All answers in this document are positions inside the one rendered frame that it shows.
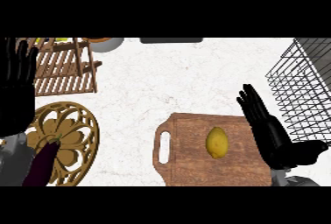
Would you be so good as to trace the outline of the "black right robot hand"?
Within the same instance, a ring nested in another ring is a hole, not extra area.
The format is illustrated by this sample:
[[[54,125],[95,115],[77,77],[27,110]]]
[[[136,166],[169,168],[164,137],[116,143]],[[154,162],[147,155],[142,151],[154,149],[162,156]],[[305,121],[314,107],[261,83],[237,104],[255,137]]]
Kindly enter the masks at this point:
[[[252,84],[243,85],[237,101],[252,126],[253,138],[263,161],[274,170],[296,168],[299,165],[312,165],[320,154],[328,150],[321,140],[294,143],[286,132],[278,118],[271,115],[261,95]]]

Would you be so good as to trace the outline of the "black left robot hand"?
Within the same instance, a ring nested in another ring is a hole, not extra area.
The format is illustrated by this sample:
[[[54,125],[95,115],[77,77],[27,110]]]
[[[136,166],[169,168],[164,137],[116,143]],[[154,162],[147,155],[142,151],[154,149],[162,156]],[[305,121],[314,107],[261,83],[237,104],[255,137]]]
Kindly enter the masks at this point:
[[[39,50],[27,48],[26,40],[0,38],[0,137],[24,132],[36,117]]]

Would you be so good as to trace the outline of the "yellow lemon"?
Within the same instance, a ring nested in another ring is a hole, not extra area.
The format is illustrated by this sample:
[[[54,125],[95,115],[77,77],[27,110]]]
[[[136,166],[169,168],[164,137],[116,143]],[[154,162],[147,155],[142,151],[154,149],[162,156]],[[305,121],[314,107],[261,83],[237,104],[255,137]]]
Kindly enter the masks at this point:
[[[215,159],[224,158],[228,153],[229,141],[221,127],[215,127],[206,138],[206,149]]]

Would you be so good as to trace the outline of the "brown wooden cutting board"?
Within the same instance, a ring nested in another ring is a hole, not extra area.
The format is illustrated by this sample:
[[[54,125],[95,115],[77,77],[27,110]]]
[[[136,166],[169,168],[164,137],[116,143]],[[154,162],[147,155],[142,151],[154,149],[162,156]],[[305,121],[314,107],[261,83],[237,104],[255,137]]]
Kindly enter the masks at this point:
[[[156,134],[170,134],[169,162],[153,152],[167,186],[269,186],[271,169],[244,117],[175,113]]]

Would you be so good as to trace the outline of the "brown wooden slatted crate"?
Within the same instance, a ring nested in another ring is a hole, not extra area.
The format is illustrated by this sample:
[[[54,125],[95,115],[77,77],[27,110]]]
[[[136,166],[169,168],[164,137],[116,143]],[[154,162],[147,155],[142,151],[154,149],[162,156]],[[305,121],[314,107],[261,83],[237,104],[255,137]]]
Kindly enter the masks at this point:
[[[96,71],[102,65],[94,60],[88,40],[57,42],[57,38],[18,38],[29,48],[39,49],[36,59],[36,96],[96,93]]]

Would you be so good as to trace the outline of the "round wooden carved trivet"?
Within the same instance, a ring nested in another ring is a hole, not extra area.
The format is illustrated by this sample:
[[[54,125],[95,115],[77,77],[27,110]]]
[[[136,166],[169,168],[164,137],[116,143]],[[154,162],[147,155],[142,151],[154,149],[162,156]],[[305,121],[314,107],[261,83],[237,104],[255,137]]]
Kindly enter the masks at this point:
[[[99,124],[89,109],[79,103],[61,101],[36,110],[29,126],[27,145],[42,151],[48,141],[60,137],[49,183],[76,186],[85,178],[99,150]]]

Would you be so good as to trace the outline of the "purple eggplant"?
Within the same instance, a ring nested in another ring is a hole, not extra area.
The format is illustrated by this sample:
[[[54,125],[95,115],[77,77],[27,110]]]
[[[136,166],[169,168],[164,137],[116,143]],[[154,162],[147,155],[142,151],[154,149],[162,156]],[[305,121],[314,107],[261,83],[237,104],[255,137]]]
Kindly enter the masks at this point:
[[[23,186],[46,186],[52,171],[54,171],[54,163],[58,155],[61,142],[58,138],[54,138],[46,143],[42,151],[37,153],[36,158],[33,160],[30,173],[26,176],[26,180]]]

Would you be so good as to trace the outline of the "grey bowl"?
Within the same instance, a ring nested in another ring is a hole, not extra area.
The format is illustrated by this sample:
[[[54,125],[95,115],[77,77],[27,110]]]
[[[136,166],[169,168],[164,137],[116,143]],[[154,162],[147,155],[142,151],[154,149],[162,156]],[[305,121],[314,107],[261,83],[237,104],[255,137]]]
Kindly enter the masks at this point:
[[[120,47],[125,38],[85,38],[85,40],[89,41],[95,53],[107,53]]]

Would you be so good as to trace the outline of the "dark grey flat appliance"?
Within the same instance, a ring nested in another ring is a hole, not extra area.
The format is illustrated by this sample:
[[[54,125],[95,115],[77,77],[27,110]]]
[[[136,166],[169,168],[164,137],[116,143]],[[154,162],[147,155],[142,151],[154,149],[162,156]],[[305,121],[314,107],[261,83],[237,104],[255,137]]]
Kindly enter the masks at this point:
[[[201,43],[203,38],[139,38],[142,44]]]

